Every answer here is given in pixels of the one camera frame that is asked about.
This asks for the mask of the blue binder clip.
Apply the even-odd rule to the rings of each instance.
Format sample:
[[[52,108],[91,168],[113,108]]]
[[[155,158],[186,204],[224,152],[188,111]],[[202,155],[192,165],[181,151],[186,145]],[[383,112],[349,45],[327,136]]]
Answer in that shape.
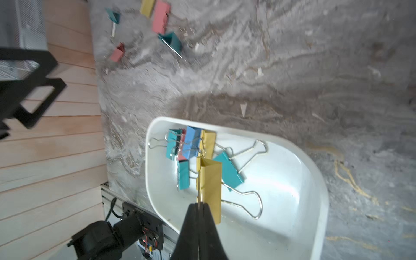
[[[199,143],[202,129],[187,126],[185,139],[182,147],[182,155],[186,160],[196,157],[199,153]]]

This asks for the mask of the yellow binder clip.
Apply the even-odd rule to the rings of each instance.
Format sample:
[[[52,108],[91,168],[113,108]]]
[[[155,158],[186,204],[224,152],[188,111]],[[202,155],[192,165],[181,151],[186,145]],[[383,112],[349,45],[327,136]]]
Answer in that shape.
[[[199,155],[206,159],[213,159],[216,154],[220,154],[222,152],[230,152],[233,156],[233,149],[231,147],[225,147],[216,143],[216,137],[216,132],[201,130]]]
[[[147,18],[150,18],[152,15],[153,7],[155,5],[156,0],[142,0],[140,13]]]
[[[206,204],[209,206],[213,221],[216,225],[221,223],[222,219],[222,204],[228,204],[237,208],[242,209],[248,216],[254,220],[258,220],[263,213],[263,202],[261,196],[256,191],[240,192],[230,185],[225,184],[222,181],[222,163],[204,157],[197,157],[196,159],[197,168],[197,203]],[[254,215],[250,213],[244,206],[223,200],[222,199],[222,187],[230,189],[232,192],[240,196],[254,195],[256,196],[259,203],[259,212]]]

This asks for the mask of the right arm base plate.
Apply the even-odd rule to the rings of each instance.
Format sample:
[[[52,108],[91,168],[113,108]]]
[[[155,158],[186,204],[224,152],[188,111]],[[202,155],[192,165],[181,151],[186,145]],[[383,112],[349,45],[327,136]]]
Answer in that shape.
[[[131,203],[122,203],[123,219],[127,239],[136,238],[149,252],[162,251],[164,243],[163,222],[154,214],[141,210]]]

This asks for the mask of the teal binder clip lowest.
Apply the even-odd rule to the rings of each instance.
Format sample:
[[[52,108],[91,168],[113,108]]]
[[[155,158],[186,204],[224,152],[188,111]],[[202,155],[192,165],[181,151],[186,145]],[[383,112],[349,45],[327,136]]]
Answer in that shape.
[[[174,160],[178,155],[182,134],[183,131],[181,129],[169,129],[163,138],[150,138],[147,146],[149,149],[165,148],[166,158]]]

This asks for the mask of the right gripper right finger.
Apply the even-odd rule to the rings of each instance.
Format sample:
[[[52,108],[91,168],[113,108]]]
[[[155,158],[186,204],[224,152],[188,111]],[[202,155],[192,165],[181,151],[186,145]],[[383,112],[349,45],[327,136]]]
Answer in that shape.
[[[198,204],[198,257],[200,260],[228,260],[207,203]]]

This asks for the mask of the white storage tray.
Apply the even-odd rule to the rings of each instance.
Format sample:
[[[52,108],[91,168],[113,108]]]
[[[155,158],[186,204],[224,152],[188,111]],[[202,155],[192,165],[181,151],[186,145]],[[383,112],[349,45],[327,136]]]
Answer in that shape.
[[[227,150],[244,182],[222,187],[217,226],[231,260],[318,260],[328,219],[322,173],[293,143],[273,135],[159,117],[146,133],[146,189],[156,214],[180,232],[188,206],[197,200],[196,161],[190,187],[177,186],[177,163],[166,156],[168,130],[193,127],[216,134],[216,152]]]

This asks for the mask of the teal binder clip low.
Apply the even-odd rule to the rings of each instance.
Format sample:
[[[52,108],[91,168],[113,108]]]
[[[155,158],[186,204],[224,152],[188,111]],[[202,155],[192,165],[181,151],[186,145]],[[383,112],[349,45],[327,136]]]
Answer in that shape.
[[[167,45],[178,57],[182,57],[182,43],[174,32],[167,34],[158,34],[159,39]]]

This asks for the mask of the pink binder clip centre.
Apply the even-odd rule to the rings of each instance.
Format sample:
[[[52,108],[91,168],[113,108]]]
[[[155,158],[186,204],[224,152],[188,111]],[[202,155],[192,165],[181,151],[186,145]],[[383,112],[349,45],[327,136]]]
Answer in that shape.
[[[154,7],[154,19],[152,22],[152,31],[164,35],[171,11],[171,5],[167,2],[157,0]]]

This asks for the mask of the pink binder clip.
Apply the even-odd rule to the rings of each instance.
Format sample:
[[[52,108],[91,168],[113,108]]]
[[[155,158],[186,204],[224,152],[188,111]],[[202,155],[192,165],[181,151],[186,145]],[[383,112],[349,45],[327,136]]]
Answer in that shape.
[[[154,19],[152,22],[152,31],[164,35],[171,11],[171,5],[167,2],[157,0],[154,7]]]
[[[123,43],[120,43],[114,50],[114,52],[112,53],[112,55],[110,56],[110,60],[112,60],[113,62],[119,62],[120,59],[124,56],[125,54],[125,46]]]

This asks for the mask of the teal binder clip small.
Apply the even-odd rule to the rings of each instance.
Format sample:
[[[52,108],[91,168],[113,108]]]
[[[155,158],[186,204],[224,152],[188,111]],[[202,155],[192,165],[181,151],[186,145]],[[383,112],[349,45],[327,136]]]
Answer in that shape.
[[[199,175],[199,172],[190,169],[190,163],[188,160],[182,160],[177,163],[177,187],[178,190],[186,190],[190,187],[190,179],[196,179],[192,177],[190,173]]]

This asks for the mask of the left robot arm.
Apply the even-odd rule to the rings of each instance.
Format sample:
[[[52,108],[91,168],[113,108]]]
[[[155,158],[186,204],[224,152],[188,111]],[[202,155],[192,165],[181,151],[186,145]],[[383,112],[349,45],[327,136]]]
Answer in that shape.
[[[33,128],[47,109],[67,87],[61,78],[47,78],[57,66],[55,57],[46,50],[2,48],[1,61],[34,61],[39,66],[23,80],[1,82],[1,139],[9,136],[9,126],[4,119],[16,119],[27,129]],[[27,111],[21,102],[38,87],[53,87],[53,91],[34,112]]]

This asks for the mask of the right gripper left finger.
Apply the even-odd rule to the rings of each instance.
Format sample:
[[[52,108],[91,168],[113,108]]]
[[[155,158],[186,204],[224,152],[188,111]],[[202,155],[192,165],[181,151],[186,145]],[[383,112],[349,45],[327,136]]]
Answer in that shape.
[[[197,260],[198,259],[198,204],[190,204],[170,260]]]

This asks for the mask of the pink binder clip low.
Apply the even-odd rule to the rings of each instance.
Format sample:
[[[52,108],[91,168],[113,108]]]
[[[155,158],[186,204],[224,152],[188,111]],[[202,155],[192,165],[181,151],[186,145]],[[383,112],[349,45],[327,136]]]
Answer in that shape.
[[[182,128],[181,129],[180,143],[178,145],[178,156],[177,156],[178,161],[185,161],[185,160],[187,160],[183,156],[183,146],[185,144],[185,137],[186,137],[186,129]]]

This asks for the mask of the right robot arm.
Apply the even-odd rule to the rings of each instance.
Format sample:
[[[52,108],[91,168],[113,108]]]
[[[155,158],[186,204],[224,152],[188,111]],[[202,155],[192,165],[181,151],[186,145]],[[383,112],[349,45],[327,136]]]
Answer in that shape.
[[[140,241],[147,249],[163,249],[162,222],[155,216],[140,211],[129,203],[123,204],[120,222],[97,221],[72,236],[68,247],[73,246],[79,260],[119,260],[122,253]],[[190,204],[187,208],[172,260],[226,260],[216,225],[207,203]]]

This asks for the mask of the pink binder clip left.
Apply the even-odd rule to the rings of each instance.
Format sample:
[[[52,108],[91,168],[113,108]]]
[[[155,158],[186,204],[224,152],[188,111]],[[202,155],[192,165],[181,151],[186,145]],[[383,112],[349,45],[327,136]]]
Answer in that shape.
[[[124,56],[125,54],[125,46],[123,43],[120,43],[114,50],[114,52],[112,53],[112,55],[110,56],[110,60],[112,60],[113,62],[119,62],[120,59]]]

